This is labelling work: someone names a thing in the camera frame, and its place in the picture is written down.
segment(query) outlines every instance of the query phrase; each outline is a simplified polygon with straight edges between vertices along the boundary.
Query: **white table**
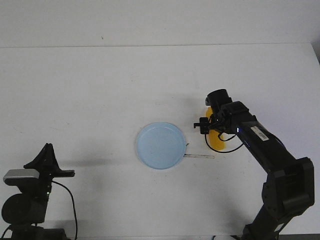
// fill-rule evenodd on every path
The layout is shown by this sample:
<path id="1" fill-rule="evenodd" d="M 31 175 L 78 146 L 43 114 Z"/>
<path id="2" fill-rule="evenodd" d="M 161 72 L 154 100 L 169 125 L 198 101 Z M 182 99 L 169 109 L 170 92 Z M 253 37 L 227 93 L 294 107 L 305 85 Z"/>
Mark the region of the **white table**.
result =
<path id="1" fill-rule="evenodd" d="M 296 158 L 313 160 L 318 183 L 319 77 L 310 44 L 1 48 L 0 176 L 48 142 L 60 167 L 76 172 L 57 181 L 74 194 L 80 237 L 240 234 L 262 206 L 267 175 L 245 147 L 207 148 L 193 129 L 205 97 L 227 89 Z M 187 154 L 214 159 L 145 166 L 135 139 L 152 122 L 176 125 Z M 1 204 L 18 193 L 4 183 L 0 191 Z M 316 203 L 282 233 L 319 233 L 319 214 Z M 74 234 L 63 188 L 53 187 L 44 226 Z"/>

